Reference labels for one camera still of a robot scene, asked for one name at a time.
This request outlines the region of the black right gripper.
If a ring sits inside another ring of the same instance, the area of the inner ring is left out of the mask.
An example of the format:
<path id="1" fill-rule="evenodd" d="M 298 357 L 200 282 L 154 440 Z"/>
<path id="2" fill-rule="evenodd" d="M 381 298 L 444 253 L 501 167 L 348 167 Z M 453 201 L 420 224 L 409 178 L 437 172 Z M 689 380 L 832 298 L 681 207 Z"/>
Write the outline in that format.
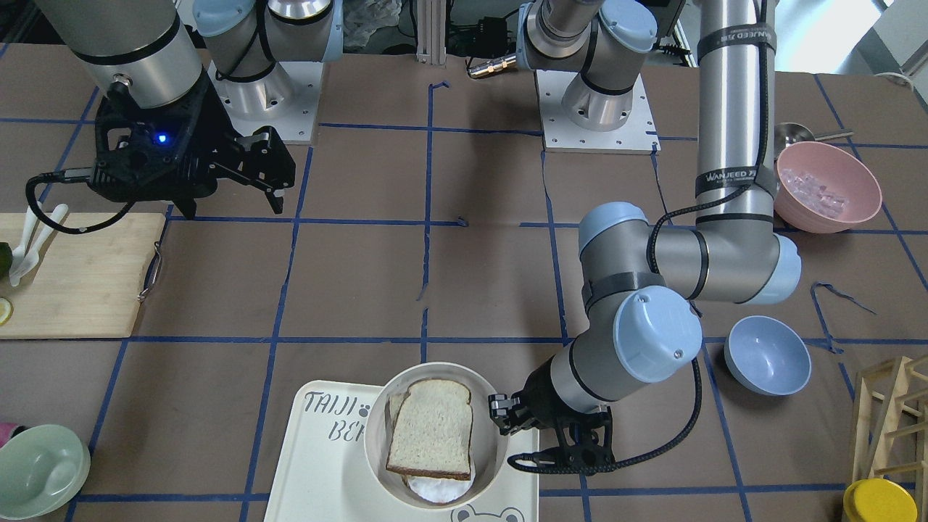
<path id="1" fill-rule="evenodd" d="M 172 202 L 188 219 L 218 178 L 259 189 L 281 215 L 296 165 L 273 126 L 240 136 L 208 75 L 157 108 L 137 105 L 126 80 L 114 80 L 95 119 L 96 165 L 89 187 L 111 202 Z"/>

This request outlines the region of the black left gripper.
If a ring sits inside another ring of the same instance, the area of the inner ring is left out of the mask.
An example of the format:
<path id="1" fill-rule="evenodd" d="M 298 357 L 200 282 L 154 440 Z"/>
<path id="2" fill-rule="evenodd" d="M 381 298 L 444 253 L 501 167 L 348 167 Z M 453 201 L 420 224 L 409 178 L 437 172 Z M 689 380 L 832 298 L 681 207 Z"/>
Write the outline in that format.
<path id="1" fill-rule="evenodd" d="M 525 473 L 550 475 L 592 476 L 614 471 L 612 410 L 607 407 L 603 412 L 580 413 L 567 406 L 555 390 L 551 366 L 550 362 L 542 364 L 512 396 L 488 396 L 489 416 L 501 436 L 536 428 L 553 430 L 557 437 L 552 448 L 507 457 L 508 465 Z"/>

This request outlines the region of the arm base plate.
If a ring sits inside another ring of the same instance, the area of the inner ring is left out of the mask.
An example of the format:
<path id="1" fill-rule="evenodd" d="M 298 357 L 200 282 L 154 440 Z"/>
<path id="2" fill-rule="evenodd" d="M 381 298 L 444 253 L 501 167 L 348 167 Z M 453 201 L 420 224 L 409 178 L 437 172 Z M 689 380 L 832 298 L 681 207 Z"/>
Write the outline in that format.
<path id="1" fill-rule="evenodd" d="M 662 149 L 641 76 L 612 96 L 592 90 L 580 73 L 537 70 L 547 152 L 650 154 Z"/>
<path id="2" fill-rule="evenodd" d="M 215 63 L 208 73 L 236 131 L 251 135 L 272 126 L 285 144 L 312 144 L 325 64 L 283 62 L 251 83 L 218 80 Z"/>

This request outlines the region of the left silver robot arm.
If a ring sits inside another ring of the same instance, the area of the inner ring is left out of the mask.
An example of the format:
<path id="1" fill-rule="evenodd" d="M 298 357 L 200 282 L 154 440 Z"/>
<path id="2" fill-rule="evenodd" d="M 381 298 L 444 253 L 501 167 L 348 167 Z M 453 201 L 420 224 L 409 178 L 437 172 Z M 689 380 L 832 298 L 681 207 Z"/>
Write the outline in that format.
<path id="1" fill-rule="evenodd" d="M 493 394 L 501 435 L 552 429 L 557 445 L 513 454 L 527 473 L 609 473 L 669 452 L 698 421 L 703 345 L 694 300 L 775 304 L 795 290 L 798 248 L 773 231 L 774 1 L 700 3 L 698 175 L 693 206 L 650 224 L 636 205 L 601 204 L 578 228 L 589 327 L 522 390 Z M 613 403 L 692 367 L 694 406 L 656 449 L 613 454 Z"/>

